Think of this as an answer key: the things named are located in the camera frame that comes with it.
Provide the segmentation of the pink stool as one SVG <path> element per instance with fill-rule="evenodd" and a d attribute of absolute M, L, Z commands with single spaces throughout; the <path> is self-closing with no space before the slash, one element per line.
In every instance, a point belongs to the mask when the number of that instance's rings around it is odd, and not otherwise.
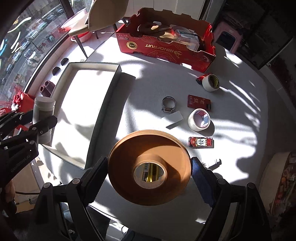
<path fill-rule="evenodd" d="M 214 31 L 214 40 L 217 44 L 234 54 L 242 40 L 242 35 L 225 22 L 220 22 Z"/>

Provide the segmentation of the white plastic pill bottle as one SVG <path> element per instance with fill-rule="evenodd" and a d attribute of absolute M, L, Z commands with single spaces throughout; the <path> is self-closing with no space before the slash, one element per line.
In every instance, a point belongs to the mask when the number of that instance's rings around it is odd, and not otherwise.
<path fill-rule="evenodd" d="M 55 100 L 51 97 L 38 96 L 34 100 L 33 124 L 46 119 L 54 114 Z M 51 141 L 51 129 L 39 136 L 40 144 L 48 144 Z"/>

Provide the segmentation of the small white rectangular box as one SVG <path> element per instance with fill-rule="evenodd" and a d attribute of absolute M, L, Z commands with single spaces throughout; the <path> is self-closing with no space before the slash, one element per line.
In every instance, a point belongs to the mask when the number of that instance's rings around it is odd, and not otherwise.
<path fill-rule="evenodd" d="M 161 124 L 168 129 L 174 128 L 183 120 L 183 116 L 179 111 L 169 114 L 161 118 Z"/>

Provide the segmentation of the white open tray box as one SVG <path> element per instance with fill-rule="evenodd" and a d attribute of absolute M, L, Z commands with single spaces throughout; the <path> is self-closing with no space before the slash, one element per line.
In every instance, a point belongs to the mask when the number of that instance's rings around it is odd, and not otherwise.
<path fill-rule="evenodd" d="M 51 97 L 55 99 L 52 154 L 74 166 L 90 167 L 104 116 L 121 75 L 117 63 L 71 62 L 61 74 Z"/>

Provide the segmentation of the white tape roll blue label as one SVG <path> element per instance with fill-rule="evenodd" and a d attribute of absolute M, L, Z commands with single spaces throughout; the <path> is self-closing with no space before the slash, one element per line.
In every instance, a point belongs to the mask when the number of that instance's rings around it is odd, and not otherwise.
<path fill-rule="evenodd" d="M 206 110 L 197 108 L 190 113 L 187 122 L 191 130 L 200 132 L 210 126 L 211 119 L 209 113 Z"/>

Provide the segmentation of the red patterned small box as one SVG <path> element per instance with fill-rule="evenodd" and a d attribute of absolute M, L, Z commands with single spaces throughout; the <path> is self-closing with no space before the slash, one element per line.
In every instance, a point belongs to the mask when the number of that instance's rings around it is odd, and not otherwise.
<path fill-rule="evenodd" d="M 213 148 L 214 141 L 212 138 L 189 137 L 189 147 L 193 148 Z"/>

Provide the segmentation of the red cardboard fruit box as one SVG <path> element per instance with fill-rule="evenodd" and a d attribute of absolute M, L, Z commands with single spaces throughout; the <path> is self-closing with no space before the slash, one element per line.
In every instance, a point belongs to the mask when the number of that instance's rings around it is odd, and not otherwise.
<path fill-rule="evenodd" d="M 186 14 L 141 8 L 116 31 L 123 53 L 140 53 L 206 72 L 216 58 L 212 26 Z"/>

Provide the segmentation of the beige chair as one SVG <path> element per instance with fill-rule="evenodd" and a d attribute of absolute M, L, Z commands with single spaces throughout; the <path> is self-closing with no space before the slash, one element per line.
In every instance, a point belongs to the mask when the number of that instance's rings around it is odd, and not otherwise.
<path fill-rule="evenodd" d="M 128 2 L 129 0 L 96 0 L 91 5 L 88 14 L 79 20 L 68 32 L 70 37 L 75 38 L 86 58 L 88 56 L 78 35 L 86 32 L 96 32 L 109 26 L 112 26 L 114 32 L 116 32 L 116 23 L 124 18 Z"/>

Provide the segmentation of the large brown tape roll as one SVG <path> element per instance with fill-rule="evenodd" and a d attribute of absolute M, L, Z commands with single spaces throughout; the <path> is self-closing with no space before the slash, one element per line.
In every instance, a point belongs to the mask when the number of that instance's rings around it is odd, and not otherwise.
<path fill-rule="evenodd" d="M 111 185 L 138 205 L 167 203 L 186 188 L 191 161 L 182 143 L 168 133 L 143 130 L 119 140 L 108 157 Z"/>

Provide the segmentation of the dark red flat card box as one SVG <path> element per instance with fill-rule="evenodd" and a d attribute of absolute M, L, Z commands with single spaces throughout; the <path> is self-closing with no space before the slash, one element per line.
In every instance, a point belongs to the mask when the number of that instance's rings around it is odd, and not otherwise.
<path fill-rule="evenodd" d="M 205 109 L 206 111 L 210 111 L 211 101 L 210 99 L 206 99 L 203 97 L 188 95 L 187 107 L 193 108 L 193 109 L 202 108 L 202 109 Z"/>

